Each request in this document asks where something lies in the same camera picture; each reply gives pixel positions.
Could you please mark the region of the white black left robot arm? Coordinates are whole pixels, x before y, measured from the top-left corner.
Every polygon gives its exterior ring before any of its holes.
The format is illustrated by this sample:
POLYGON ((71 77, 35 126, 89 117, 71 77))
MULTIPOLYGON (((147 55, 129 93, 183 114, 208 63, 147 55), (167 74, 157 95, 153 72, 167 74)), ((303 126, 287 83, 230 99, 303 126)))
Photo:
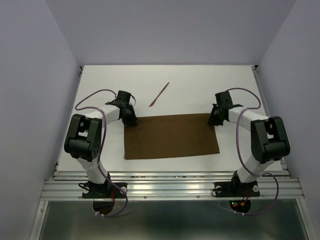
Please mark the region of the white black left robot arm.
POLYGON ((138 123, 134 105, 131 104, 131 99, 135 97, 127 91, 118 91, 114 94, 115 99, 102 107, 80 107, 89 97, 102 91, 98 90, 76 104, 76 111, 92 112, 71 117, 64 142, 64 151, 78 161, 87 175, 87 182, 80 183, 79 187, 82 188, 82 197, 88 199, 110 198, 120 191, 120 187, 112 183, 101 161, 107 125, 119 120, 125 127, 136 126, 138 123))

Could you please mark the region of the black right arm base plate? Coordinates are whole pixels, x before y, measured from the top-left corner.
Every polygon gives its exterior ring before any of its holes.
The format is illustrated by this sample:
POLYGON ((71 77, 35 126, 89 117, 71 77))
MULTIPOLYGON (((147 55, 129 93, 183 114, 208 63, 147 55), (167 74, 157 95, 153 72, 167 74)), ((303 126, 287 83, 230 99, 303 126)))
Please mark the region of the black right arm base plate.
POLYGON ((217 198, 259 197, 260 191, 257 181, 250 183, 233 184, 231 181, 218 181, 214 183, 211 194, 217 198))

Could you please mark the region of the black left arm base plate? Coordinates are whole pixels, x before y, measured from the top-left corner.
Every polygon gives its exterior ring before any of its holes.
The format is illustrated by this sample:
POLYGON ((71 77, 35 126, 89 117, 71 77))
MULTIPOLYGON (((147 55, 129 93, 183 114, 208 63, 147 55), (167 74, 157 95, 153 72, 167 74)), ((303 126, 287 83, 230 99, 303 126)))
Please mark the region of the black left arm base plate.
POLYGON ((96 184, 90 181, 79 183, 82 189, 83 199, 124 199, 125 195, 108 181, 103 184, 96 184))

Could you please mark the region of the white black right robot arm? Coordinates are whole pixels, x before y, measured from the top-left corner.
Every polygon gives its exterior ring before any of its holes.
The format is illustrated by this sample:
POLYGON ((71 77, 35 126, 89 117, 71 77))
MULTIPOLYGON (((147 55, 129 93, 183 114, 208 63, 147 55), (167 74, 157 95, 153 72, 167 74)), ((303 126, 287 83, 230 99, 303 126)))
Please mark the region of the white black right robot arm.
POLYGON ((274 162, 288 156, 291 147, 283 119, 279 116, 265 116, 254 111, 261 107, 244 107, 234 104, 229 90, 215 95, 216 102, 208 118, 208 124, 222 126, 225 121, 234 123, 235 144, 241 167, 236 170, 229 182, 215 184, 216 195, 231 193, 242 195, 248 191, 259 192, 257 179, 273 177, 266 169, 274 162), (240 152, 239 129, 250 132, 251 155, 244 161, 240 152))

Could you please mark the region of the brown cloth napkin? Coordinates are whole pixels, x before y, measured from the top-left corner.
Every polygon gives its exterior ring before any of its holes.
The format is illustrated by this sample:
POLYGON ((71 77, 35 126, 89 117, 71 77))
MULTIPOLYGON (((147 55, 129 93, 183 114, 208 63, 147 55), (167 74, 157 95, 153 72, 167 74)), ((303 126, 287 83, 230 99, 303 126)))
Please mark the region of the brown cloth napkin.
POLYGON ((124 158, 149 160, 220 153, 208 113, 141 117, 124 128, 124 158))

